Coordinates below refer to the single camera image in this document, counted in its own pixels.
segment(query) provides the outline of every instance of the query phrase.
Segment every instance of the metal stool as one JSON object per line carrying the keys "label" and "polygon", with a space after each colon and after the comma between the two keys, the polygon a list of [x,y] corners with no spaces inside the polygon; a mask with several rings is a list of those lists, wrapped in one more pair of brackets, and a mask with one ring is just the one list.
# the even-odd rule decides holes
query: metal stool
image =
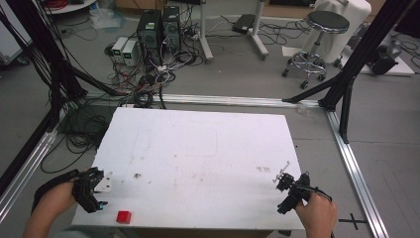
{"label": "metal stool", "polygon": [[322,57],[317,55],[317,49],[321,45],[321,39],[324,33],[328,34],[343,34],[349,29],[349,21],[334,12],[327,11],[314,11],[308,14],[305,18],[308,25],[316,30],[320,31],[318,39],[314,43],[311,52],[299,52],[293,55],[287,62],[287,68],[284,70],[282,76],[287,76],[289,72],[289,66],[295,65],[301,70],[307,73],[306,80],[304,80],[300,87],[305,89],[308,86],[308,79],[311,73],[319,73],[318,80],[323,81],[326,78],[327,68]]}

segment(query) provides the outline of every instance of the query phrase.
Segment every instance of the human arm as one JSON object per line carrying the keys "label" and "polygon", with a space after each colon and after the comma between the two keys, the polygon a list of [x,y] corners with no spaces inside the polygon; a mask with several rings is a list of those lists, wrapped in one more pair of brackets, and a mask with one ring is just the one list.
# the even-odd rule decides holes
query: human arm
{"label": "human arm", "polygon": [[73,182],[61,183],[43,195],[28,219],[24,238],[46,238],[54,220],[76,202],[71,194]]}
{"label": "human arm", "polygon": [[306,230],[307,238],[329,238],[337,221],[337,205],[326,197],[311,192],[309,201],[299,201],[296,213]]}

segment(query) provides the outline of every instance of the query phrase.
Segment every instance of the gray floor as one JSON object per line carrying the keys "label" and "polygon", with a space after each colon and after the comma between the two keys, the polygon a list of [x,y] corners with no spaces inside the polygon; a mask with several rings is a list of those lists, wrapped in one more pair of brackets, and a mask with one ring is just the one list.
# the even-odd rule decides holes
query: gray floor
{"label": "gray floor", "polygon": [[[77,23],[86,19],[86,13],[63,15],[59,23]],[[223,19],[209,20],[211,27]],[[77,26],[87,29],[89,24]],[[136,30],[137,23],[127,21],[118,31],[88,29],[78,35],[94,41],[85,41],[72,36],[64,42],[81,65],[94,77],[107,81],[112,72],[111,62],[103,54],[105,47],[115,42],[117,36],[128,36]],[[299,47],[304,38],[289,40],[289,47]],[[262,61],[257,54],[234,55],[220,47],[238,54],[255,51],[250,39],[209,39],[215,55],[212,63],[186,67],[176,71],[176,81],[163,93],[187,95],[241,96],[259,98],[286,98],[301,92],[299,84],[303,73],[291,71],[288,78],[281,77],[287,58],[281,53],[281,46],[267,46],[270,55]],[[407,55],[403,59],[412,66]],[[336,68],[329,68],[329,75],[335,75]],[[3,173],[18,154],[26,140],[48,111],[46,106],[48,89],[43,85],[32,66],[15,65],[0,71],[1,106],[0,133],[0,173]],[[312,80],[310,86],[318,84]],[[83,83],[89,91],[96,91]],[[417,237],[420,233],[420,154],[419,124],[420,76],[372,76],[359,75],[354,86],[354,94],[349,123],[349,139],[353,152],[364,173],[367,186],[383,219],[390,237]],[[311,97],[320,99],[325,92]],[[284,114],[288,121],[296,153],[303,171],[309,171],[313,184],[331,195],[339,204],[339,218],[349,219],[354,213],[356,219],[365,219],[350,180],[340,159],[327,118],[321,109],[267,109],[218,106],[171,105],[171,109],[241,111],[249,113]],[[92,163],[92,150],[74,167],[82,170]],[[49,166],[65,164],[74,156],[58,147],[52,155]],[[0,224],[0,234],[4,237],[20,237],[30,214],[34,190],[48,178],[36,171]],[[52,233],[69,225],[74,209],[62,216],[54,225]],[[368,226],[359,224],[356,230],[351,223],[338,223],[337,237],[368,237]],[[293,237],[302,237],[296,232]]]}

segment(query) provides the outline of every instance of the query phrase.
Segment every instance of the red cube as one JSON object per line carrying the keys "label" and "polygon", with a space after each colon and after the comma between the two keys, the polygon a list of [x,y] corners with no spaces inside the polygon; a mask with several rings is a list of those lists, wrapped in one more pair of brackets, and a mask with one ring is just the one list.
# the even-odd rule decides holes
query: red cube
{"label": "red cube", "polygon": [[121,224],[130,224],[131,212],[130,211],[118,211],[117,222]]}

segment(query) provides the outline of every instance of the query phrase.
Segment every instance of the aluminum frame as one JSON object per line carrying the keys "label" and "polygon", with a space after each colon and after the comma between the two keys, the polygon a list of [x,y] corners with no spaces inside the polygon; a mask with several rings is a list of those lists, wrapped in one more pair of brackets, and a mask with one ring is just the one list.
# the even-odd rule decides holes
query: aluminum frame
{"label": "aluminum frame", "polygon": [[[320,108],[317,101],[302,100],[300,103],[291,104],[281,99],[272,98],[249,98],[249,97],[223,97],[223,96],[199,96],[199,95],[176,95],[167,94],[165,102],[178,104],[201,104],[201,105],[224,105],[224,106],[246,106],[246,107],[273,107],[273,108],[298,108],[305,106],[309,108]],[[339,134],[340,120],[335,112],[327,112],[330,125],[334,132],[338,147],[342,154],[343,162],[352,179],[362,208],[367,217],[367,222],[374,237],[389,237],[382,222],[379,212],[368,190],[364,176],[359,168],[356,157],[350,147]],[[31,176],[34,174],[44,155],[49,151],[56,138],[56,128],[51,133],[45,133],[31,156],[19,171],[11,185],[0,199],[0,223],[9,212],[16,199],[19,197]]]}

